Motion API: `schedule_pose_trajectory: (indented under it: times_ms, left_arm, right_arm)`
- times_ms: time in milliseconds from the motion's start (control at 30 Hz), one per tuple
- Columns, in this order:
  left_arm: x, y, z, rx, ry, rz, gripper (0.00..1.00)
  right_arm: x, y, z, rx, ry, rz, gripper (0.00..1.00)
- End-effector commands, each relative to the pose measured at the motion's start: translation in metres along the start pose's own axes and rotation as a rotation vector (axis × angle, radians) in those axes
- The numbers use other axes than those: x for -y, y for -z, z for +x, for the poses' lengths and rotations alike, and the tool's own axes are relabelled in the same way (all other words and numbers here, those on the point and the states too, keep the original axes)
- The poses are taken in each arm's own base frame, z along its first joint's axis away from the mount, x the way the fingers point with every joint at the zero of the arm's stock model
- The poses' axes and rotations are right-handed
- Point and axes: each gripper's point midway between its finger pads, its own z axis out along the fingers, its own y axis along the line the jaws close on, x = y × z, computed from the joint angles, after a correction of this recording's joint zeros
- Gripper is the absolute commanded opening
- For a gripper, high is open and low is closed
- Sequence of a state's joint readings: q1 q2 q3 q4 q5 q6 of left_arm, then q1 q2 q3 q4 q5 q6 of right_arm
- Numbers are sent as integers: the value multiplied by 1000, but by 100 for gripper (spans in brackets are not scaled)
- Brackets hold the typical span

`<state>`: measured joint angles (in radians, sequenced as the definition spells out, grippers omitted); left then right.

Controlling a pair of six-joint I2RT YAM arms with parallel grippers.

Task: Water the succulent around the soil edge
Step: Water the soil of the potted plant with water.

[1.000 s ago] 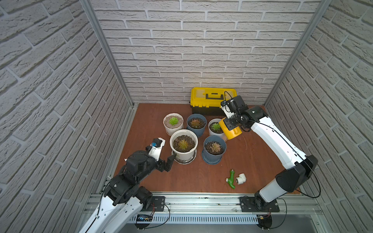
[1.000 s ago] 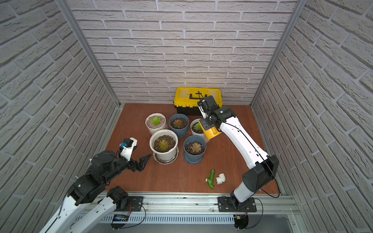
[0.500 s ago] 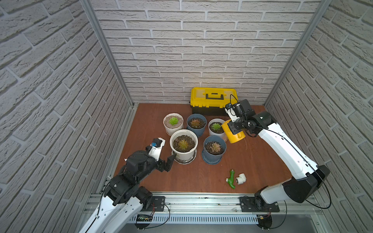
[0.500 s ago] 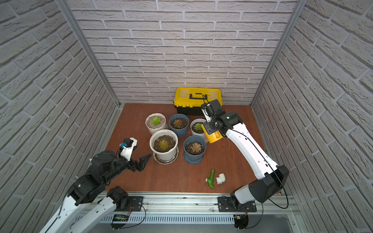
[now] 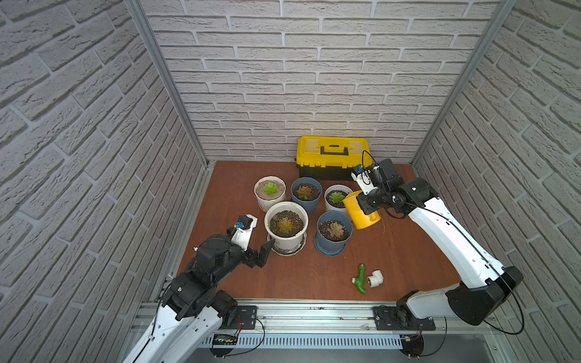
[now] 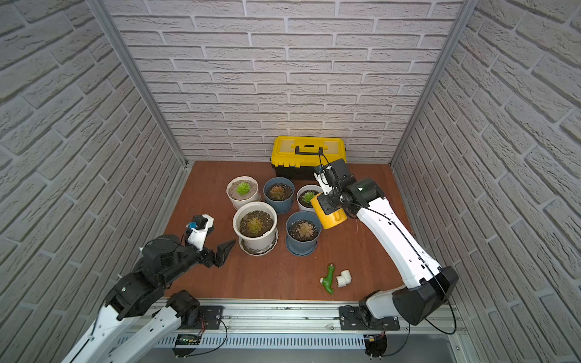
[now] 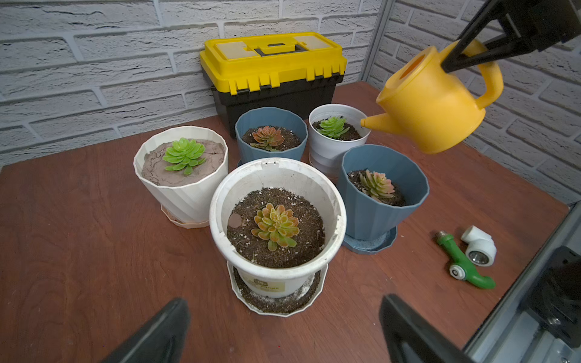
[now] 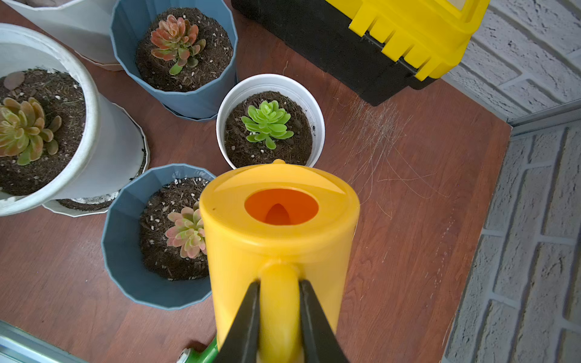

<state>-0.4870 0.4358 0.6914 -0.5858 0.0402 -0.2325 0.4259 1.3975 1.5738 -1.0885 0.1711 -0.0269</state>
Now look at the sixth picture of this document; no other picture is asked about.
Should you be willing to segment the cream faceted pot clay soil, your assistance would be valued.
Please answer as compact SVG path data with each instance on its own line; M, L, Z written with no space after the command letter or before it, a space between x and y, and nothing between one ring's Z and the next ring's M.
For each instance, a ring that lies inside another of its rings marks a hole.
M236 210L245 204L262 200L258 182L249 176L233 178L225 191Z

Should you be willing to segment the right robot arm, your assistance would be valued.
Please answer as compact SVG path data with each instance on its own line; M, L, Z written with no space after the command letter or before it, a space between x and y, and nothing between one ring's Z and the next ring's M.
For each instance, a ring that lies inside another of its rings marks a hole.
M312 205L322 227L330 229L349 218L361 221L387 252L404 283L360 301L356 310L360 321L371 327L381 319L399 316L409 325L419 325L449 302L457 272L441 266L419 245L374 180L356 180L342 159L330 162L320 157L319 162L314 176L322 193Z

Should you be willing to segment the white pipe elbow fitting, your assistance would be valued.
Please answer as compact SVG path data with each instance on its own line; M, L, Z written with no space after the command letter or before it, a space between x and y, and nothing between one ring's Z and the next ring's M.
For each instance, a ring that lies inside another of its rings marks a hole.
M335 277L337 287L346 287L351 284L353 278L349 270L343 270L339 275Z

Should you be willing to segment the small white ribbed pot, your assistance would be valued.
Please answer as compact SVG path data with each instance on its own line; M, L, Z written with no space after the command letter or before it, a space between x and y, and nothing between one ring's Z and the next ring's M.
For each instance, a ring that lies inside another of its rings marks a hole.
M300 210L314 212L312 199L322 193L318 185L305 185L297 192L297 202Z

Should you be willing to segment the large white round pot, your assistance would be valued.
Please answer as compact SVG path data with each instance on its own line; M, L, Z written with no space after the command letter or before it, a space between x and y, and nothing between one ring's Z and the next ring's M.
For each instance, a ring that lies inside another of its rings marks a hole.
M240 207L233 228L241 249L251 256L267 254L278 242L277 223L277 213L267 203L251 202Z

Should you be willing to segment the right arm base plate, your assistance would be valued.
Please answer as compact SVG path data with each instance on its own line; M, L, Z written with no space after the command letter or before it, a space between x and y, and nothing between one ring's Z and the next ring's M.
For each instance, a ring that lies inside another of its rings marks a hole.
M374 318L366 308L344 305L338 307L340 329L342 331L399 331L397 316Z

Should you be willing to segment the yellow watering can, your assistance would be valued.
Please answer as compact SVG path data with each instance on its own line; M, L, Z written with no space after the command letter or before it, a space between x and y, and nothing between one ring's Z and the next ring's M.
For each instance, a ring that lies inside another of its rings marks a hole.
M347 221L345 211L339 207L338 209L329 204L327 195L320 193L311 199L311 204L316 216L325 230L334 228L337 225Z

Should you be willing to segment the blue-grey plant pot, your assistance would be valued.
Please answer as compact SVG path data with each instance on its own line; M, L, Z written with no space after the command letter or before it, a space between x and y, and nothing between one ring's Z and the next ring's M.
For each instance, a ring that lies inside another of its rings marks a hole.
M295 187L290 179L283 177L271 178L264 185L263 193L267 204L277 214L284 214L291 210L294 202Z
M318 246L322 224L314 213L299 211L288 218L286 231L287 249L297 257L307 257Z

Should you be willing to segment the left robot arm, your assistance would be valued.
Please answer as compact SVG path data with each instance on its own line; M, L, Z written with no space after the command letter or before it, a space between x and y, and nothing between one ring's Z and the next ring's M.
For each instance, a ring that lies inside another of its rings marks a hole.
M216 250L183 245L175 235L162 235L141 249L135 268L123 276L107 293L97 318L80 341L65 356L65 362L137 362L159 341L180 328L193 328L199 342L218 315L204 316L200 302L186 290L174 293L164 307L155 311L148 322L130 339L115 346L131 326L146 315L179 277L195 266L221 267L235 241Z

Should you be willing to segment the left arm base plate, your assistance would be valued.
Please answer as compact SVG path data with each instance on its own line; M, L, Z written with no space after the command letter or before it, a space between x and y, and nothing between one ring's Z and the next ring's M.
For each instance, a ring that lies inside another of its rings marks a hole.
M181 329L217 331L222 326L220 320L224 306L202 305L186 312L182 317Z

